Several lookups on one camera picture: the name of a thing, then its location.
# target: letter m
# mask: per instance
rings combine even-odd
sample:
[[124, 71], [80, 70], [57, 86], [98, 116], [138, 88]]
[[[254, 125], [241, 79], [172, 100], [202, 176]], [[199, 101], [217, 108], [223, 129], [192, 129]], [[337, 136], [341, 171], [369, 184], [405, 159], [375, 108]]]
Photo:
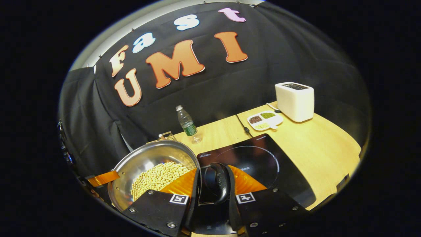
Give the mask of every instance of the letter m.
[[180, 65], [183, 65], [183, 76], [191, 76], [205, 69], [205, 66], [198, 62], [192, 45], [192, 40], [185, 40], [176, 44], [174, 46], [173, 58], [157, 52], [146, 59], [146, 63], [152, 66], [158, 89], [168, 86], [171, 83], [171, 79], [166, 77], [164, 72], [176, 80], [179, 79]]

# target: white toaster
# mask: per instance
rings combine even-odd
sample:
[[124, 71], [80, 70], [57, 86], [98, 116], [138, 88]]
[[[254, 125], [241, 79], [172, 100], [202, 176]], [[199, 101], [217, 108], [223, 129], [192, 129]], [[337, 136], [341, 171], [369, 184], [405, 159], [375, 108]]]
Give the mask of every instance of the white toaster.
[[292, 121], [302, 122], [313, 118], [314, 89], [295, 82], [275, 84], [278, 109]]

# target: white letter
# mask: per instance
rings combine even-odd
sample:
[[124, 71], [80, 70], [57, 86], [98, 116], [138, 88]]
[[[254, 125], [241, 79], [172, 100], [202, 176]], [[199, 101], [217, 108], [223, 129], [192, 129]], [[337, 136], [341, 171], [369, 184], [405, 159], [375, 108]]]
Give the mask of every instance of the white letter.
[[199, 20], [196, 18], [197, 16], [193, 14], [188, 15], [188, 16], [183, 16], [176, 19], [174, 21], [174, 25], [178, 25], [177, 30], [190, 29], [190, 28], [196, 27], [199, 24]]
[[152, 33], [146, 33], [134, 41], [133, 53], [141, 51], [143, 48], [151, 46], [155, 42]]

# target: green beans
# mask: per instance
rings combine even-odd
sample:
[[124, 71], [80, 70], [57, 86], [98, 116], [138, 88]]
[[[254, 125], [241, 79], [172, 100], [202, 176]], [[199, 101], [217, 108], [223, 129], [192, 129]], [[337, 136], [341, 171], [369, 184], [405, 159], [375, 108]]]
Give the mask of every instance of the green beans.
[[272, 114], [272, 113], [261, 113], [260, 115], [262, 115], [262, 117], [263, 117], [263, 118], [265, 118], [265, 119], [268, 119], [268, 118], [270, 118], [270, 117], [275, 116], [275, 115], [274, 115], [274, 114]]

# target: plastic water bottle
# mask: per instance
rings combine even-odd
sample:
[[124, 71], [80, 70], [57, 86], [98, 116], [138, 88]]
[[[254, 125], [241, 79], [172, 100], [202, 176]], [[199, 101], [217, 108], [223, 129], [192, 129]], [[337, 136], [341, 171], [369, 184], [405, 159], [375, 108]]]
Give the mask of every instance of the plastic water bottle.
[[202, 136], [197, 132], [196, 126], [193, 123], [190, 115], [183, 109], [181, 105], [176, 107], [179, 123], [187, 136], [190, 138], [190, 141], [193, 144], [197, 144], [202, 141]]

